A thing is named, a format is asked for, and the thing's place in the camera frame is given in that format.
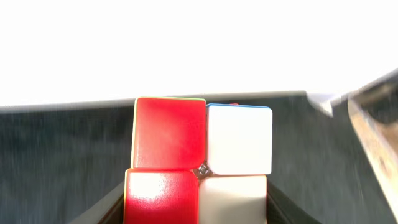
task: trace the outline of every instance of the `glossy red surface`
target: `glossy red surface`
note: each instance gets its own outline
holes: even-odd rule
[[[134,169],[187,170],[205,160],[205,100],[138,98],[134,116]]]
[[[198,181],[190,171],[126,171],[125,224],[197,224]]]

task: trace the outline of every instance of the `cube piece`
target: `cube piece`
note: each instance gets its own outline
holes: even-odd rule
[[[265,224],[264,175],[210,177],[199,186],[200,224]]]
[[[197,224],[198,181],[190,171],[126,171],[125,224]]]
[[[272,110],[222,104],[207,110],[209,168],[219,175],[270,174]]]
[[[133,169],[187,170],[205,160],[203,99],[138,98],[133,125]]]

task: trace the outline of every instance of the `white tile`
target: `white tile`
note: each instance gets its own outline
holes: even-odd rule
[[[264,175],[210,177],[199,186],[199,224],[265,224]]]
[[[208,105],[208,165],[219,175],[270,174],[272,110]]]

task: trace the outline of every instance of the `dark gray surface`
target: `dark gray surface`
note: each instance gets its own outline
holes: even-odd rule
[[[395,223],[345,104],[329,118],[304,96],[233,102],[272,108],[269,180],[311,216]],[[0,115],[1,223],[65,223],[117,186],[129,167],[132,114],[127,107]]]

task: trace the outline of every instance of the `cube face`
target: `cube face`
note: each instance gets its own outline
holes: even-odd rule
[[[125,224],[197,224],[198,181],[189,171],[126,171]]]
[[[272,110],[220,104],[207,110],[209,168],[219,175],[270,174]]]
[[[264,175],[211,177],[199,186],[200,224],[265,224]]]
[[[205,160],[203,99],[138,98],[133,125],[133,169],[194,169]]]

